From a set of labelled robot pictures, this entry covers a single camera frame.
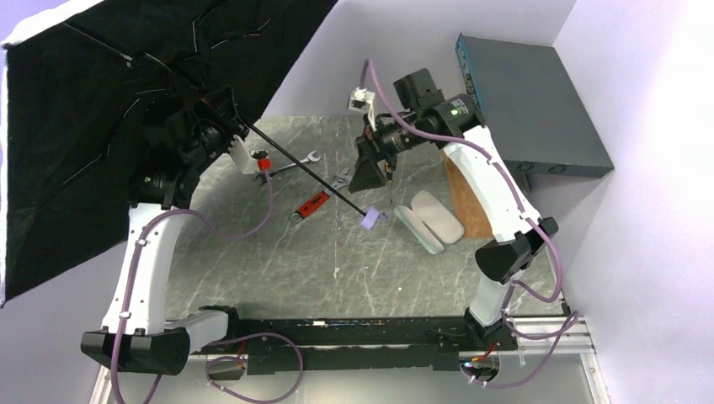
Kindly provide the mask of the mint green zipper case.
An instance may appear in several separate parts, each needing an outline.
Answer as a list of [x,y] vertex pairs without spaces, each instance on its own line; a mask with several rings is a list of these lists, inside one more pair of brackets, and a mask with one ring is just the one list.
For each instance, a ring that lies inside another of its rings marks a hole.
[[396,206],[394,213],[424,249],[433,255],[442,253],[445,245],[460,241],[465,233],[459,220],[425,190],[415,194],[409,206]]

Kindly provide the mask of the lilac umbrella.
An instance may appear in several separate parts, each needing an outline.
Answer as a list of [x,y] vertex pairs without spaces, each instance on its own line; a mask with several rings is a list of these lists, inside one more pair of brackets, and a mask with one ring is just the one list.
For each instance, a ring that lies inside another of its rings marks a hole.
[[1,300],[126,239],[141,114],[229,86],[260,119],[333,1],[70,1],[3,42]]

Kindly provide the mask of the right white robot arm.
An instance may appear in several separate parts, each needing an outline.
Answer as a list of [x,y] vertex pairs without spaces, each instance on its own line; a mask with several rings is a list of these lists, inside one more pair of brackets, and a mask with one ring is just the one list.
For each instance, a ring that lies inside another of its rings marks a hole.
[[481,110],[465,93],[445,98],[427,69],[394,83],[404,112],[386,106],[390,124],[374,113],[375,98],[384,98],[359,85],[349,95],[348,107],[364,112],[365,128],[356,141],[358,160],[349,192],[385,187],[397,155],[426,141],[433,142],[456,166],[489,220],[493,241],[476,251],[482,275],[468,313],[482,337],[506,322],[504,310],[520,274],[543,248],[553,247],[558,231],[552,217],[543,218],[515,185],[493,143]]

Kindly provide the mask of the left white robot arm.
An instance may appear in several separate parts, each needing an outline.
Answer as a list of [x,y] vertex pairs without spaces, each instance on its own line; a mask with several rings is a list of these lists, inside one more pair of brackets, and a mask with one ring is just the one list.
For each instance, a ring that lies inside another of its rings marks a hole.
[[179,233],[200,175],[243,140],[232,88],[167,95],[141,114],[146,149],[131,176],[127,246],[115,296],[100,329],[80,349],[117,372],[177,375],[191,353],[226,334],[230,314],[208,309],[170,322],[165,295]]

